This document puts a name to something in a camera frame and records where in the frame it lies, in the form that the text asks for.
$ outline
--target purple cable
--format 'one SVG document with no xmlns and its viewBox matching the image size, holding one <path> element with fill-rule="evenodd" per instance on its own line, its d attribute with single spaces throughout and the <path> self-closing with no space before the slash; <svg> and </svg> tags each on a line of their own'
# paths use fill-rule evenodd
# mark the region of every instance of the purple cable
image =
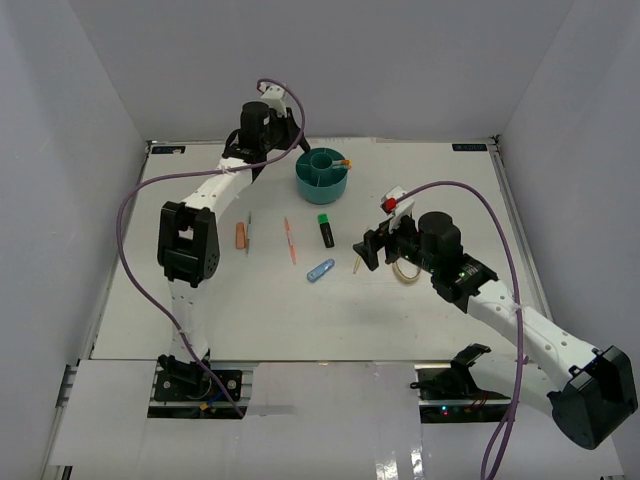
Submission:
<svg viewBox="0 0 640 480">
<path fill-rule="evenodd" d="M 243 165 L 241 167 L 228 168 L 225 170 L 228 173 L 241 172 L 243 170 L 251 170 L 254 168 L 261 168 L 267 165 L 271 165 L 272 163 L 275 163 L 278 160 L 282 160 L 284 157 L 289 155 L 289 153 L 291 153 L 298 146 L 298 143 L 300 143 L 300 140 L 304 135 L 305 114 L 304 114 L 304 108 L 302 107 L 302 102 L 300 102 L 300 99 L 296 96 L 295 93 L 289 90 L 289 88 L 287 88 L 286 85 L 284 85 L 281 82 L 278 82 L 277 80 L 272 80 L 270 78 L 261 78 L 258 80 L 258 85 L 260 85 L 263 82 L 278 85 L 279 87 L 283 88 L 291 96 L 291 98 L 293 98 L 293 100 L 296 102 L 296 104 L 298 105 L 298 109 L 300 110 L 300 132 L 298 132 L 298 136 L 295 138 L 291 146 L 287 148 L 283 153 L 278 155 L 277 157 L 272 158 L 271 160 L 256 163 L 253 165 Z M 127 195 L 122 200 L 122 203 L 120 204 L 120 208 L 118 209 L 118 216 L 116 218 L 116 242 L 118 244 L 118 255 L 120 256 L 120 262 L 122 262 L 122 267 L 124 268 L 124 271 L 127 274 L 127 277 L 129 278 L 133 286 L 136 287 L 136 289 L 142 294 L 143 297 L 149 300 L 149 302 L 151 302 L 152 305 L 158 308 L 158 310 L 164 313 L 167 316 L 167 318 L 171 320 L 171 323 L 178 330 L 178 332 L 182 332 L 182 326 L 180 325 L 180 322 L 178 322 L 176 317 L 169 310 L 167 310 L 158 300 L 156 300 L 153 297 L 153 295 L 151 295 L 140 284 L 140 282 L 138 282 L 136 277 L 133 275 L 131 268 L 129 267 L 129 262 L 127 261 L 127 257 L 124 253 L 124 235 L 122 231 L 122 219 L 124 217 L 124 211 L 127 208 L 127 204 L 131 201 L 131 199 L 135 196 L 135 194 L 138 193 L 138 191 L 140 191 L 147 185 L 151 185 L 152 183 L 161 182 L 163 180 L 171 180 L 173 178 L 204 177 L 209 175 L 220 175 L 221 173 L 223 173 L 222 170 L 204 170 L 200 172 L 191 172 L 191 173 L 174 173 L 171 175 L 162 175 L 160 177 L 150 178 L 149 180 L 146 180 L 136 185 L 129 193 L 127 193 Z M 220 381 L 218 376 L 215 373 L 213 373 L 211 369 L 207 367 L 202 362 L 202 360 L 198 358 L 198 355 L 196 355 L 196 353 L 193 351 L 193 348 L 191 347 L 191 344 L 189 343 L 189 339 L 187 338 L 186 334 L 180 333 L 180 338 L 182 338 L 182 342 L 184 343 L 185 348 L 189 352 L 189 355 L 191 355 L 193 360 L 196 362 L 196 364 L 198 364 L 198 366 L 202 368 L 202 370 L 204 370 L 205 373 L 207 373 L 213 379 L 216 385 L 218 385 L 218 388 L 220 389 L 220 391 L 227 398 L 227 401 L 238 413 L 240 418 L 243 418 L 244 413 L 242 413 L 242 410 L 240 410 L 240 407 L 238 407 L 238 404 L 233 400 L 233 398 L 231 398 L 231 395 L 229 395 L 229 392 L 227 391 L 223 383 Z"/>
<path fill-rule="evenodd" d="M 498 217 L 493 211 L 493 208 L 491 208 L 491 205 L 489 205 L 489 202 L 487 201 L 487 199 L 484 198 L 478 190 L 473 188 L 471 185 L 467 185 L 466 183 L 454 182 L 451 180 L 442 180 L 439 182 L 432 182 L 426 185 L 422 185 L 421 187 L 414 188 L 410 192 L 400 197 L 398 199 L 398 203 L 400 203 L 403 200 L 406 200 L 409 197 L 412 197 L 418 192 L 422 192 L 423 190 L 427 190 L 433 187 L 441 187 L 441 186 L 459 187 L 473 193 L 478 198 L 478 200 L 482 202 L 482 204 L 485 206 L 485 208 L 489 212 L 489 215 L 491 216 L 491 219 L 493 220 L 493 223 L 496 226 L 496 229 L 498 230 L 498 235 L 500 235 L 500 240 L 502 241 L 504 252 L 507 255 L 507 263 L 509 264 L 509 272 L 511 273 L 511 281 L 513 283 L 513 300 L 516 303 L 516 305 L 520 305 L 520 286 L 518 284 L 518 275 L 516 274 L 516 266 L 515 266 L 515 263 L 513 262 L 513 255 L 511 254 L 511 249 L 509 248 L 509 244 L 507 243 L 507 237 L 504 234 L 502 225 L 500 225 L 500 221 L 498 220 Z M 491 439 L 489 440 L 487 448 L 484 452 L 484 456 L 482 457 L 482 467 L 480 472 L 480 478 L 482 480 L 493 480 L 496 474 L 498 473 L 498 469 L 500 468 L 500 463 L 502 462 L 504 453 L 507 449 L 507 444 L 509 443 L 509 438 L 511 437 L 511 431 L 513 430 L 513 422 L 516 418 L 516 409 L 518 408 L 518 402 L 520 400 L 520 387 L 522 385 L 522 370 L 524 368 L 524 325 L 522 321 L 522 310 L 520 308 L 516 310 L 516 320 L 517 320 L 517 326 L 518 326 L 518 338 L 516 342 L 518 357 L 516 359 L 516 380 L 513 387 L 513 396 L 511 397 L 511 403 L 509 404 L 509 409 L 504 414 L 504 416 L 500 420 L 500 423 L 498 424 L 495 431 L 493 432 L 493 435 L 491 436 Z M 493 467 L 491 468 L 491 472 L 487 477 L 486 471 L 487 471 L 487 463 L 489 462 L 489 456 L 491 455 L 493 444 L 498 438 L 498 435 L 500 434 L 500 431 L 502 430 L 502 427 L 505 425 L 505 423 L 507 427 L 502 437 L 502 442 L 500 442 L 500 448 L 498 449 L 498 453 L 496 454 L 496 459 L 493 462 Z"/>
</svg>

